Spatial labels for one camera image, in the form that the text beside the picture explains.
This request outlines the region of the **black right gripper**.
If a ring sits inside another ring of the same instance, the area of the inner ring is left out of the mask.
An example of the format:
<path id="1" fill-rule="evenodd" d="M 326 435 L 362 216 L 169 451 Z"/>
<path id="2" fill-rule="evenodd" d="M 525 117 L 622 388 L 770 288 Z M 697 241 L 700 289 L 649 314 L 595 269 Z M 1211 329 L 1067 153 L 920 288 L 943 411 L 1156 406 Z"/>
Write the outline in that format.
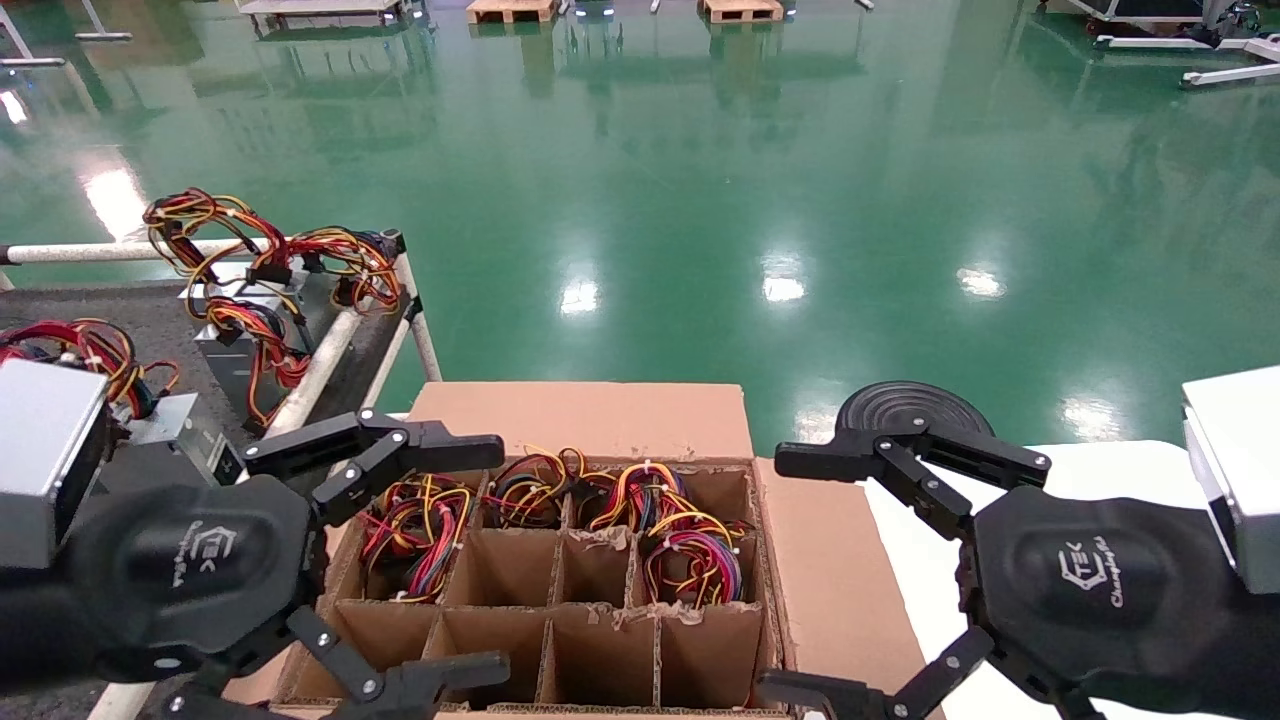
<path id="1" fill-rule="evenodd" d="M 1279 714 L 1277 596 L 1245 588 L 1204 511 L 1047 495 L 1050 460 L 969 406 L 842 406 L 832 439 L 777 445 L 774 470 L 877 483 L 936 534 L 969 542 L 957 578 L 978 626 L 893 693 L 769 669 L 763 700 L 827 719 L 927 719 L 989 657 L 1047 705 Z"/>

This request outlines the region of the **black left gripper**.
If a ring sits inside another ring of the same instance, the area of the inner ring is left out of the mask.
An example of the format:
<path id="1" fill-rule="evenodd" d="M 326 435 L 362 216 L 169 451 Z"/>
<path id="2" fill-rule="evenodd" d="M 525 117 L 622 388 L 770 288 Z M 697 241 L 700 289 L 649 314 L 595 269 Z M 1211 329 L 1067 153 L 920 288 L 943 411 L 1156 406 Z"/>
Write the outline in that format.
<path id="1" fill-rule="evenodd" d="M 408 474 L 486 470 L 504 457 L 499 436 L 361 409 L 247 448 L 244 483 L 99 498 L 70 532 L 70 596 L 95 674 L 141 683 L 201 667 L 165 701 L 165 719 L 283 719 L 223 694 L 296 641 L 346 691 L 326 719 L 434 719 L 447 691 L 508 680 L 499 651 L 380 673 L 311 609 L 328 564 L 323 527 L 346 524 Z M 312 489 L 291 489 L 335 464 Z"/>

